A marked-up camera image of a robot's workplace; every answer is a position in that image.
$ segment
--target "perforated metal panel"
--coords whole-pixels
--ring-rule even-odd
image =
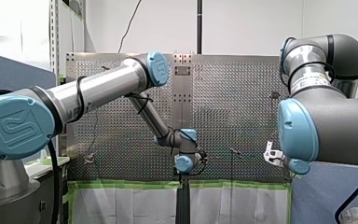
[[[277,57],[193,57],[193,126],[210,157],[199,178],[282,181],[282,169],[262,156],[269,138],[277,144],[271,93],[287,92],[278,71]]]
[[[128,56],[71,54],[68,57],[67,76],[75,79],[98,74],[105,68],[118,66]],[[147,91],[168,125],[172,122],[171,89],[169,80],[164,87]],[[95,133],[97,137],[92,144]],[[172,179],[170,149],[153,143],[153,134],[125,97],[90,112],[68,127],[67,139],[68,154],[74,157],[69,169],[72,179]],[[92,158],[91,154],[94,154],[94,162],[85,162],[85,158]]]
[[[126,56],[69,54],[68,80],[115,67]],[[147,92],[168,125],[190,125],[197,130],[199,146],[210,158],[197,178],[282,182],[282,170],[262,157],[267,140],[271,135],[276,138],[279,99],[271,99],[271,93],[286,92],[278,76],[278,58],[166,56],[172,74],[169,83]],[[191,72],[175,74],[176,66],[189,66]],[[97,114],[97,137],[92,144]],[[67,136],[72,179],[172,179],[170,149],[153,144],[152,133],[126,98],[85,115],[68,127]],[[242,155],[231,158],[231,149]],[[94,162],[85,163],[92,153]]]

